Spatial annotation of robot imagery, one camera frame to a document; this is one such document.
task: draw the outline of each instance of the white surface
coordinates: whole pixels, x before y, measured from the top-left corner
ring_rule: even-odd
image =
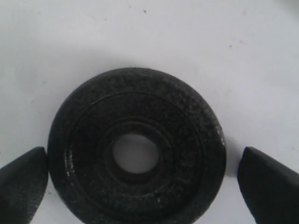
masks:
[[[0,165],[46,146],[63,100],[127,66],[179,77],[208,101],[228,170],[197,223],[253,224],[235,172],[255,146],[299,172],[297,0],[0,0]],[[32,224],[79,224],[50,184]]]

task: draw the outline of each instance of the black wheel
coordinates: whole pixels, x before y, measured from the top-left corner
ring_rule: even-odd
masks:
[[[142,174],[112,153],[125,134],[159,150]],[[190,224],[214,200],[226,166],[221,127],[190,86],[139,68],[106,72],[77,88],[53,122],[50,174],[68,208],[86,224]]]

